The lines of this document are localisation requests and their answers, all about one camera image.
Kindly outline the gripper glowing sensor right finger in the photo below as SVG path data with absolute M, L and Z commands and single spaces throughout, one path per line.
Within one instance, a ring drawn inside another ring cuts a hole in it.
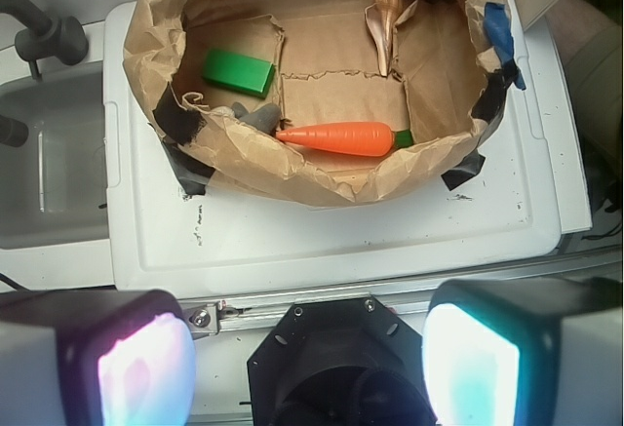
M 430 301 L 422 364 L 444 425 L 620 425 L 623 286 L 448 280 Z

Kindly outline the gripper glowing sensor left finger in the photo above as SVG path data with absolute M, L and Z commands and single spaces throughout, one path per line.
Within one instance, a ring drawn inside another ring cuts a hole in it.
M 4 425 L 183 425 L 195 347 L 163 290 L 1 295 Z

